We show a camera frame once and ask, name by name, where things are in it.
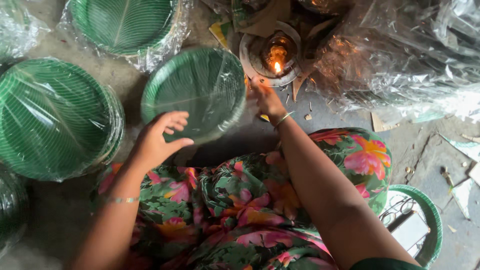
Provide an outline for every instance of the floral fabric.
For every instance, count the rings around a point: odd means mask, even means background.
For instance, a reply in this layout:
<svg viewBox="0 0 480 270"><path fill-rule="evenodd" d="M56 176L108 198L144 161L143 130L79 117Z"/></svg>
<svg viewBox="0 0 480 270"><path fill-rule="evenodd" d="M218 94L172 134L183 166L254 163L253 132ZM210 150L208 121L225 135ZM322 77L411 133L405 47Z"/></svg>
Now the floral fabric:
<svg viewBox="0 0 480 270"><path fill-rule="evenodd" d="M359 128L310 138L378 215L386 203L391 153ZM102 174L97 193L121 164ZM301 206L281 150L228 160L216 168L159 166L141 185L132 269L336 269Z"/></svg>

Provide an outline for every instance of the bracelet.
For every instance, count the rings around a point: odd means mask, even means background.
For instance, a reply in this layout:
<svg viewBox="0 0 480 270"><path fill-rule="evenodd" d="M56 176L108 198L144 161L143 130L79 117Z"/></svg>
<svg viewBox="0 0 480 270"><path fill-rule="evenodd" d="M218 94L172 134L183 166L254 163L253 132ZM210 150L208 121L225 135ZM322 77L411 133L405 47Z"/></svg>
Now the bracelet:
<svg viewBox="0 0 480 270"><path fill-rule="evenodd" d="M105 203L131 203L136 202L140 197L135 198L119 198L119 197L107 197L105 198Z"/></svg>
<svg viewBox="0 0 480 270"><path fill-rule="evenodd" d="M280 125L280 123L282 123L288 116L290 116L290 115L291 115L292 113L294 113L294 112L295 112L295 111L291 111L291 112L287 113L284 117L282 117L282 119L280 119L280 121L278 121L278 122L276 123L276 126L275 126L274 129L276 129L276 128L278 127L278 125Z"/></svg>

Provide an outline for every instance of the stack of paper plates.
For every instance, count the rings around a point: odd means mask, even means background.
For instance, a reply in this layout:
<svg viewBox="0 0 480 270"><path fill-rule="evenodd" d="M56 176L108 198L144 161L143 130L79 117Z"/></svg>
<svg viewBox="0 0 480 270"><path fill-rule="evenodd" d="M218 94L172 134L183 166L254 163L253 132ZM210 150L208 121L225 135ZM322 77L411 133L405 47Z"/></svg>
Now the stack of paper plates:
<svg viewBox="0 0 480 270"><path fill-rule="evenodd" d="M145 123L172 110L189 112L182 132L165 135L197 144L220 137L243 114L245 75L239 59L221 49L192 49L173 57L149 80L142 98Z"/></svg>
<svg viewBox="0 0 480 270"><path fill-rule="evenodd" d="M0 166L0 258L26 229L28 199L23 182Z"/></svg>
<svg viewBox="0 0 480 270"><path fill-rule="evenodd" d="M138 55L161 46L178 1L72 0L73 23L90 41L117 55Z"/></svg>
<svg viewBox="0 0 480 270"><path fill-rule="evenodd" d="M21 62L0 78L0 157L16 173L63 180L112 158L123 135L119 100L78 66Z"/></svg>

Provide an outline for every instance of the candle flame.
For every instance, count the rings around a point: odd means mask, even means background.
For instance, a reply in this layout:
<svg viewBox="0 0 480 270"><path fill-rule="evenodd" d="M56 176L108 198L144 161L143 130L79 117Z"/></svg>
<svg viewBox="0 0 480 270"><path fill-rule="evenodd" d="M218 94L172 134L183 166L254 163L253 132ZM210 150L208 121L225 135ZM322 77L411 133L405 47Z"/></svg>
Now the candle flame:
<svg viewBox="0 0 480 270"><path fill-rule="evenodd" d="M277 73L279 73L281 71L280 64L278 62L275 62L275 70L276 70Z"/></svg>

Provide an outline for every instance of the clear plastic packaging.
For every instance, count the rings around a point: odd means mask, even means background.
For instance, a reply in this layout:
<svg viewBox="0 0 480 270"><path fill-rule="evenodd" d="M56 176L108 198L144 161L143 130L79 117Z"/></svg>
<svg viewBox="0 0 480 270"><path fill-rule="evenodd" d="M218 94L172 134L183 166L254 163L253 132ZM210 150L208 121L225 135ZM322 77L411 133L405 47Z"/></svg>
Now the clear plastic packaging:
<svg viewBox="0 0 480 270"><path fill-rule="evenodd" d="M232 12L231 0L202 0L202 2L217 14L228 15Z"/></svg>
<svg viewBox="0 0 480 270"><path fill-rule="evenodd" d="M316 89L388 124L480 120L480 9L473 0L358 2L317 51Z"/></svg>
<svg viewBox="0 0 480 270"><path fill-rule="evenodd" d="M223 49L188 49L150 77L142 97L142 119L186 110L189 124L167 141L188 137L196 144L219 138L242 116L247 87L240 60Z"/></svg>
<svg viewBox="0 0 480 270"><path fill-rule="evenodd" d="M0 165L0 258L22 238L27 219L24 182Z"/></svg>
<svg viewBox="0 0 480 270"><path fill-rule="evenodd" d="M0 159L25 177L58 181L108 163L123 136L117 96L55 58L20 62L0 77Z"/></svg>
<svg viewBox="0 0 480 270"><path fill-rule="evenodd" d="M124 57L152 72L189 34L189 0L69 0L57 28L99 57Z"/></svg>
<svg viewBox="0 0 480 270"><path fill-rule="evenodd" d="M17 0L0 1L0 66L24 56L48 32Z"/></svg>

